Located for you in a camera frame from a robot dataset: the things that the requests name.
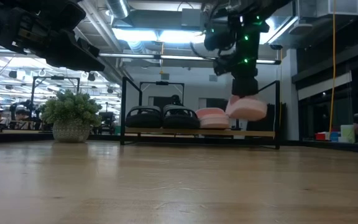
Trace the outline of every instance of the black metal frame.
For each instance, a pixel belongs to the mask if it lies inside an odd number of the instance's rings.
[[[275,123],[274,131],[275,137],[273,141],[259,140],[259,139],[213,139],[213,138],[165,138],[165,137],[142,137],[140,133],[137,136],[126,136],[126,95],[127,95],[127,84],[131,84],[139,92],[139,106],[142,106],[142,90],[129,78],[122,78],[122,98],[121,98],[121,133],[120,133],[120,145],[125,145],[126,141],[132,142],[168,142],[168,143],[189,143],[189,144],[231,144],[231,145],[264,145],[264,146],[275,146],[274,149],[280,149],[280,81],[276,80],[267,86],[261,88],[259,91],[275,85]]]
[[[38,78],[41,78],[43,79],[39,84],[36,84],[35,81],[38,79]],[[34,93],[35,93],[35,88],[37,88],[43,81],[45,81],[45,79],[47,78],[50,78],[52,79],[52,77],[40,77],[40,76],[36,76],[36,77],[33,77],[32,79],[32,89],[31,89],[31,105],[34,104]],[[64,79],[69,79],[69,80],[77,80],[77,93],[80,92],[80,82],[81,82],[81,79],[80,78],[70,78],[70,77],[60,77],[62,80]]]
[[[170,82],[165,82],[165,83],[168,84],[168,85],[181,85],[181,89],[182,89],[181,103],[183,104],[185,102],[185,84],[184,83],[170,83]],[[140,84],[139,84],[140,90],[142,89],[143,84],[156,84],[156,85],[158,85],[158,82],[140,82]]]

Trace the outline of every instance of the air duct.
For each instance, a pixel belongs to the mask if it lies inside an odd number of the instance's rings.
[[[123,19],[129,15],[127,0],[106,0],[106,5],[114,18]]]
[[[153,52],[149,49],[146,49],[142,41],[128,41],[129,48],[131,48],[132,52],[135,54],[153,54]],[[144,59],[150,63],[160,63],[158,59]]]

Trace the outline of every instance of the wooden shelf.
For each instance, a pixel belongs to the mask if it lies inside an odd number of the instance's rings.
[[[231,131],[208,129],[125,128],[126,133],[204,134],[221,136],[275,137],[274,131]]]

